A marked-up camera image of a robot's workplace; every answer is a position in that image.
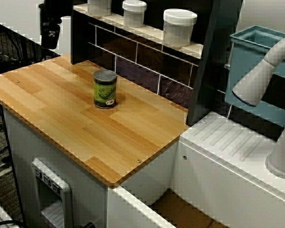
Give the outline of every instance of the jar lid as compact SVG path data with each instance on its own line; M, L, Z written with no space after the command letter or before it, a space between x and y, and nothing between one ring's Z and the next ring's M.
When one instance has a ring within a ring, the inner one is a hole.
M185 9L166 9L163 19L173 25L193 26L198 15Z
M117 74L112 70L97 70L94 79L101 82L112 82L117 78Z
M123 9L132 12L145 12L147 3L139 0L125 0L123 1Z

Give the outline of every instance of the wood grain surface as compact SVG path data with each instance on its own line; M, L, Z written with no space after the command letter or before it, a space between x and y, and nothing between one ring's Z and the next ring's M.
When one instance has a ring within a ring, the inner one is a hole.
M117 105L99 109L99 69L90 61L72 65L64 55L4 73L0 104L114 188L178 140L189 128L188 110L119 76Z

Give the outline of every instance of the blue plastic bin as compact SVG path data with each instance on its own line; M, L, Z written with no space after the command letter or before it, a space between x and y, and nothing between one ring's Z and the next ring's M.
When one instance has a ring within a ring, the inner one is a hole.
M285 38L285 33L261 26L252 26L235 34L230 64L225 101L263 119L285 127L285 110L261 101L256 107L243 104L232 94L232 88L238 81L253 69L266 55L272 46ZM285 78L285 59L276 68L275 74Z

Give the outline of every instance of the white plastic jar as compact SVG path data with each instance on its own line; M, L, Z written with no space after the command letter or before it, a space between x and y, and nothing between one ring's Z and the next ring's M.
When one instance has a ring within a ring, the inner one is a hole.
M143 26L144 12L147 9L147 3L139 0L123 1L123 24L132 28Z
M93 16L104 17L111 15L112 0L88 0L88 13Z
M167 9L163 13L163 42L177 48L188 46L197 14L185 9Z

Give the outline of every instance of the white faucet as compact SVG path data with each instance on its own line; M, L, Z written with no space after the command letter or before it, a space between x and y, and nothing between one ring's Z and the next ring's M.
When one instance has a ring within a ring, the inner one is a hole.
M264 59L246 74L232 89L241 102L256 106L261 101L276 67L285 58L285 38L275 44ZM266 167L274 175L285 178L285 129L273 152L266 159Z

